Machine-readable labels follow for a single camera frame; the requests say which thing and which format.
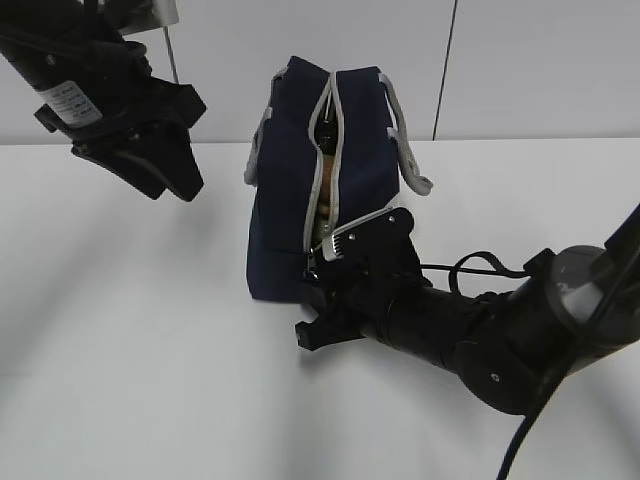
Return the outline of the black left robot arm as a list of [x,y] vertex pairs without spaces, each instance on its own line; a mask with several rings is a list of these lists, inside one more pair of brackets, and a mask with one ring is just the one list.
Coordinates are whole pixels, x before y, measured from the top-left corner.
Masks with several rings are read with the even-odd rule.
[[172,1],[4,1],[1,54],[42,99],[34,116],[74,156],[151,199],[190,202],[204,185],[190,130],[195,88],[158,78],[130,34],[176,21]]

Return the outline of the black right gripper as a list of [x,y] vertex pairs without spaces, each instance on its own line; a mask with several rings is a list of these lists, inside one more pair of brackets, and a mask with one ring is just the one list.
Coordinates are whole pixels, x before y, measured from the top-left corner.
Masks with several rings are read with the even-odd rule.
[[406,208],[383,208],[346,223],[308,255],[303,304],[316,313],[295,326],[305,350],[361,339],[383,339],[392,302],[407,288],[430,282],[423,276],[410,235],[414,217]]

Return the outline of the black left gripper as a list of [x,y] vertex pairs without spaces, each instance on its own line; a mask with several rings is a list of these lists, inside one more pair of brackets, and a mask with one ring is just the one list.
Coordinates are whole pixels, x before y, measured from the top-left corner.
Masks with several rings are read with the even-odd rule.
[[[39,45],[37,85],[44,128],[75,142],[72,153],[156,200],[170,191],[190,202],[204,181],[188,129],[206,106],[190,84],[153,76],[146,46],[89,41]],[[176,124],[144,124],[167,121]]]

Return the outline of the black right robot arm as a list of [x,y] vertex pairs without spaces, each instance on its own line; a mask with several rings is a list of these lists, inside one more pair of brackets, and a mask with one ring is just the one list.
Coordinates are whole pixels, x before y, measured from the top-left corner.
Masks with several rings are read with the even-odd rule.
[[467,297],[462,263],[440,290],[424,276],[410,235],[411,212],[387,207],[337,229],[309,255],[304,300],[316,316],[295,328],[300,347],[370,338],[456,374],[480,400],[525,414],[573,345],[572,371],[639,338],[639,276],[632,273],[594,329],[587,326],[639,244],[632,213],[602,247],[545,249],[521,270],[482,252],[493,275],[515,290]]

